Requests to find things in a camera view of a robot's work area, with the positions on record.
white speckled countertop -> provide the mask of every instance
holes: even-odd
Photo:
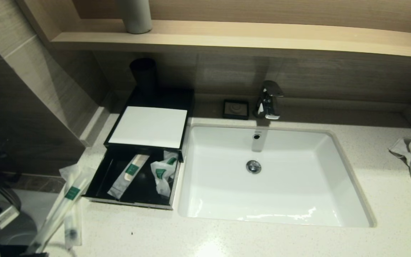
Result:
[[[95,146],[79,163],[97,168],[102,145],[117,114],[111,114]],[[192,124],[255,126],[255,121],[209,119],[195,111]],[[408,167],[388,152],[398,138],[411,136],[399,115],[388,112],[284,110],[274,128],[329,130],[338,138],[352,166],[375,227],[348,228],[185,218],[174,211],[83,201],[83,246],[62,249],[62,227],[51,239],[50,257],[242,257],[242,256],[376,256],[411,257],[411,181]]]

wooden shelf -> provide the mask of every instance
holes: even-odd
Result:
[[[57,49],[102,51],[200,51],[277,55],[280,49],[326,50],[411,57],[411,33],[376,29],[217,21],[153,21],[133,35],[120,20],[81,20],[56,36]]]

sink basin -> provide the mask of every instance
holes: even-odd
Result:
[[[336,145],[327,132],[192,127],[178,212],[195,218],[370,227]],[[249,161],[260,165],[259,172],[250,172]]]

